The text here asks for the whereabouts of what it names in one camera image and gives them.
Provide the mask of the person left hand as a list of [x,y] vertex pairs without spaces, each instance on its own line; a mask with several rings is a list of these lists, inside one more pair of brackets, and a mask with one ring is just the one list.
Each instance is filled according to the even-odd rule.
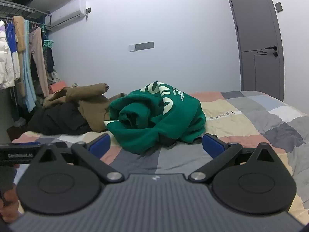
[[1,218],[12,223],[19,217],[19,201],[14,179],[19,165],[1,166]]

